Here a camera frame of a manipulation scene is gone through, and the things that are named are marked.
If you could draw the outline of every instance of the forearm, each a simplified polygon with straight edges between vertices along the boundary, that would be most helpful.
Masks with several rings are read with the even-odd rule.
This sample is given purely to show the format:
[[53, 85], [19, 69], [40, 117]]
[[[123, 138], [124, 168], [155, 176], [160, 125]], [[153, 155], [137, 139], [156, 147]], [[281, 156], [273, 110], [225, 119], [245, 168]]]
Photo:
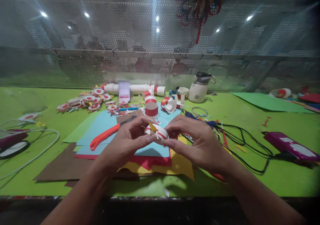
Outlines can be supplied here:
[[90, 170], [42, 224], [91, 224], [110, 179], [108, 173]]
[[252, 224], [304, 224], [304, 218], [234, 160], [223, 174]]

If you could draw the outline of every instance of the blue paper sheet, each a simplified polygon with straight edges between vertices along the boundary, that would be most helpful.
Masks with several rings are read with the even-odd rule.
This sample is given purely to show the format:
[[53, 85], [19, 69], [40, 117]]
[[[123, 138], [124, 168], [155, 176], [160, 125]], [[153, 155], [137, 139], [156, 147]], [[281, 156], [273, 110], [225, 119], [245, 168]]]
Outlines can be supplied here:
[[[167, 126], [167, 123], [170, 122], [169, 119], [164, 117], [159, 117], [156, 121], [160, 121], [158, 125], [162, 128]], [[111, 135], [106, 140], [102, 141], [95, 151], [90, 150], [90, 143], [92, 140], [105, 132], [106, 130], [112, 128], [117, 124], [117, 120], [115, 116], [110, 117], [110, 113], [108, 111], [101, 111], [101, 113], [97, 116], [91, 126], [88, 128], [83, 137], [77, 142], [78, 146], [83, 146], [77, 154], [82, 155], [99, 155], [103, 149], [107, 146], [108, 143], [111, 142], [113, 137], [116, 134]], [[169, 157], [169, 148], [164, 148], [163, 146], [156, 144], [155, 142], [149, 144], [148, 146], [139, 149], [135, 155], [137, 156], [153, 156], [153, 157]]]
[[163, 110], [162, 108], [161, 108], [161, 102], [157, 102], [157, 104], [158, 104], [158, 107], [159, 107], [159, 116], [160, 117], [164, 117], [164, 118], [167, 118], [167, 119], [169, 119], [169, 120], [172, 120], [172, 119], [174, 119], [177, 115], [180, 115], [180, 113], [182, 112], [180, 109], [176, 109], [174, 112], [172, 112], [171, 114], [170, 113], [168, 113], [168, 112], [166, 112], [165, 110]]

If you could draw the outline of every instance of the right hand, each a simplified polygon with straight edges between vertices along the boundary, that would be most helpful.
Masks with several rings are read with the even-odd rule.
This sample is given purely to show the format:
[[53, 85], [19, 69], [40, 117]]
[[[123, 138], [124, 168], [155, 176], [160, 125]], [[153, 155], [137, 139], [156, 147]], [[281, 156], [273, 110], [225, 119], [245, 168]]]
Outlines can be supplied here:
[[[224, 174], [234, 158], [223, 148], [213, 130], [205, 122], [181, 115], [176, 116], [166, 127], [169, 139], [162, 140], [164, 146], [186, 157], [192, 163], [211, 174]], [[189, 134], [192, 146], [176, 140], [180, 133]]]

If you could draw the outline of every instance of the glue gun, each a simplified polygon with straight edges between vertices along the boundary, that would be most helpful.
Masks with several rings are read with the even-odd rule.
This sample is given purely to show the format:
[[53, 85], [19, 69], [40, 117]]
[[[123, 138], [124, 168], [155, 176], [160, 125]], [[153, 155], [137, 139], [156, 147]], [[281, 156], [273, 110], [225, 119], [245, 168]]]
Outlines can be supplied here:
[[[195, 119], [195, 120], [198, 120], [198, 121], [201, 121], [199, 119], [196, 119], [191, 112], [188, 112], [186, 110], [185, 111], [185, 114], [186, 114], [186, 117], [189, 117], [189, 118], [192, 118], [192, 119]], [[208, 124], [209, 126], [211, 127], [215, 127], [216, 126], [216, 123], [214, 121], [209, 121], [209, 122], [205, 122], [206, 124]]]

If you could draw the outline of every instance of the hand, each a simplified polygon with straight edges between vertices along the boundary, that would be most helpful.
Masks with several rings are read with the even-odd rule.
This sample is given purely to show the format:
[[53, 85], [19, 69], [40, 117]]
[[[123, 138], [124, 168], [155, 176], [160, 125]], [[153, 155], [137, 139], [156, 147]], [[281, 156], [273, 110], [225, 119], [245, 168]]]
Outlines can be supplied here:
[[[165, 130], [169, 134], [169, 139], [162, 140], [164, 146], [170, 147], [211, 174], [223, 174], [228, 169], [228, 164], [234, 160], [205, 122], [178, 115], [165, 127]], [[188, 146], [176, 140], [180, 133], [191, 135], [193, 145]]]
[[142, 126], [147, 127], [149, 121], [157, 124], [150, 117], [139, 116], [122, 125], [112, 141], [97, 157], [93, 163], [93, 167], [117, 172], [138, 149], [149, 145], [157, 138], [155, 134], [144, 135], [144, 128]]

